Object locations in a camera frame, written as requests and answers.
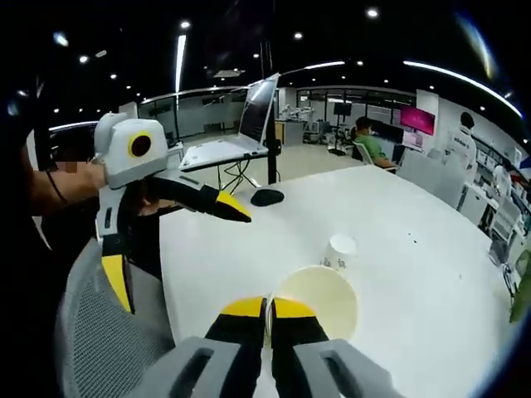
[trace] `green shirt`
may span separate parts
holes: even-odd
[[[387,156],[385,156],[385,153],[382,152],[380,143],[374,137],[371,137],[370,135],[357,135],[354,139],[354,142],[362,143],[367,149],[368,156],[370,156],[373,161],[376,158],[384,158],[388,160]]]

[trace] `white robot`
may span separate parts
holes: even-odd
[[[167,169],[168,145],[163,126],[156,120],[106,114],[96,125],[94,143],[96,159],[104,164],[109,184],[100,190],[96,216],[102,265],[119,301],[130,313],[134,313],[134,305],[125,237],[129,220],[138,214],[134,182],[144,181],[157,197],[176,201],[189,210],[226,220],[251,221],[246,209],[230,194],[195,181],[176,168]]]

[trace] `computer monitor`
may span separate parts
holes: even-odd
[[[275,74],[251,85],[247,91],[243,115],[241,116],[240,133],[258,143],[262,143],[266,136],[267,119],[275,98],[278,80],[279,75]]]
[[[412,127],[428,135],[434,134],[435,115],[429,114],[414,106],[402,106],[400,110],[400,124]]]
[[[334,114],[338,114],[339,116],[350,116],[351,113],[352,104],[343,102],[336,102],[334,104]]]

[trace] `laptop screen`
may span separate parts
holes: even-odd
[[[262,134],[266,127],[270,105],[275,96],[278,75],[274,75],[253,85],[247,91],[246,102],[243,105],[240,133],[261,143]]]

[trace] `computer mouse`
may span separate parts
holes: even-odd
[[[251,204],[257,207],[274,205],[284,200],[284,194],[274,189],[260,189],[251,198]]]

